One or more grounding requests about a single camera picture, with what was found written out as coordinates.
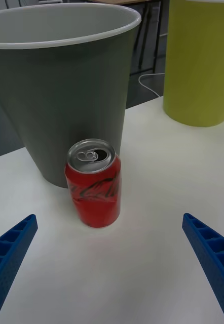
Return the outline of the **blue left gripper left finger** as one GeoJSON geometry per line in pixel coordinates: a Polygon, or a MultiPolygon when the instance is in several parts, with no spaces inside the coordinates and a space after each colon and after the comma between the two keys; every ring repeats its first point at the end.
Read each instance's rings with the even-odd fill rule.
{"type": "Polygon", "coordinates": [[[0,310],[37,230],[31,214],[0,236],[0,310]]]}

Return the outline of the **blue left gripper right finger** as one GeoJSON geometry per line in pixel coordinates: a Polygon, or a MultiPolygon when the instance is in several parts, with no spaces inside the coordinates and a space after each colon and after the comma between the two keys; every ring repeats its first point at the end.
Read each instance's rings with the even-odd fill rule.
{"type": "Polygon", "coordinates": [[[224,237],[189,213],[182,229],[224,313],[224,237]]]}

